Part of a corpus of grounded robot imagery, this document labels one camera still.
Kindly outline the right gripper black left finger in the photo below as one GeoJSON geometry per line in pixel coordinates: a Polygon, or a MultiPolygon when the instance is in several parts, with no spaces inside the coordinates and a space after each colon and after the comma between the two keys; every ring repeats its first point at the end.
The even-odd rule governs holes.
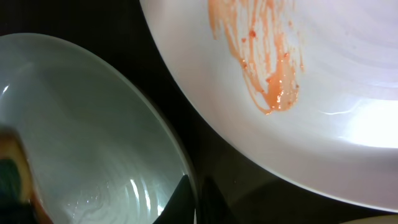
{"type": "Polygon", "coordinates": [[[184,175],[160,216],[153,224],[193,224],[195,200],[190,179],[184,175]]]}

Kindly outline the grey plate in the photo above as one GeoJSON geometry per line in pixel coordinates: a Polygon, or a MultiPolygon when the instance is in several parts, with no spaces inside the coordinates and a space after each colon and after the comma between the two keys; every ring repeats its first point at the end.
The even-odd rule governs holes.
{"type": "Polygon", "coordinates": [[[1,37],[1,130],[23,145],[53,223],[154,223],[184,175],[184,150],[121,73],[71,42],[1,37]]]}

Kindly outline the white plate with sauce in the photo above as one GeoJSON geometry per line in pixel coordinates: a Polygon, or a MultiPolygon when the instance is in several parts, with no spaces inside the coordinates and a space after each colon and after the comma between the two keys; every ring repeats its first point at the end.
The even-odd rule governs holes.
{"type": "Polygon", "coordinates": [[[362,218],[344,222],[342,224],[398,224],[398,215],[384,215],[378,217],[362,218]]]}

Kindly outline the green yellow sponge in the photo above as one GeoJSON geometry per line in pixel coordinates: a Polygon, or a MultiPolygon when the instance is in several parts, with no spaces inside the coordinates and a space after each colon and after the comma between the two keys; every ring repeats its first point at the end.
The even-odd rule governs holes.
{"type": "Polygon", "coordinates": [[[52,224],[34,190],[19,137],[1,130],[1,224],[52,224]]]}

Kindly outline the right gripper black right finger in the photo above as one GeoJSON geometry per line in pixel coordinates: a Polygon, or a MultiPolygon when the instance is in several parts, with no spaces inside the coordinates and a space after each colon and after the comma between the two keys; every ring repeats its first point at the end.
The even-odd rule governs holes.
{"type": "Polygon", "coordinates": [[[206,177],[201,187],[199,221],[201,224],[239,223],[211,177],[206,177]]]}

